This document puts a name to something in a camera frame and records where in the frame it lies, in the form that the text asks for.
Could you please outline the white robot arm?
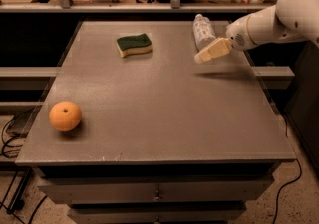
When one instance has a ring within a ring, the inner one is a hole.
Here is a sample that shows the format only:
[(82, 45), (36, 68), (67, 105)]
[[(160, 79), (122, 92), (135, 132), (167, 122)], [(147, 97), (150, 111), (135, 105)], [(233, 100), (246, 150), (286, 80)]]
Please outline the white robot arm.
[(246, 51), (268, 43), (311, 41), (319, 47), (319, 0), (277, 0), (276, 4), (243, 16), (200, 50), (198, 64), (228, 55), (231, 50)]

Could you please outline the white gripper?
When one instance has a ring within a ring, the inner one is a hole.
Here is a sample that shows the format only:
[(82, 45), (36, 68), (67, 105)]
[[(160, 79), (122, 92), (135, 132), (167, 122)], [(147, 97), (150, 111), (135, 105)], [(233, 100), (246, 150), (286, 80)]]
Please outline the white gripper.
[(226, 27), (226, 37), (228, 39), (218, 37), (207, 47), (199, 51), (194, 56), (194, 60), (198, 64), (208, 62), (212, 59), (228, 55), (232, 47), (238, 51), (254, 49), (256, 44), (249, 35), (249, 19), (250, 16), (246, 15), (229, 24)]

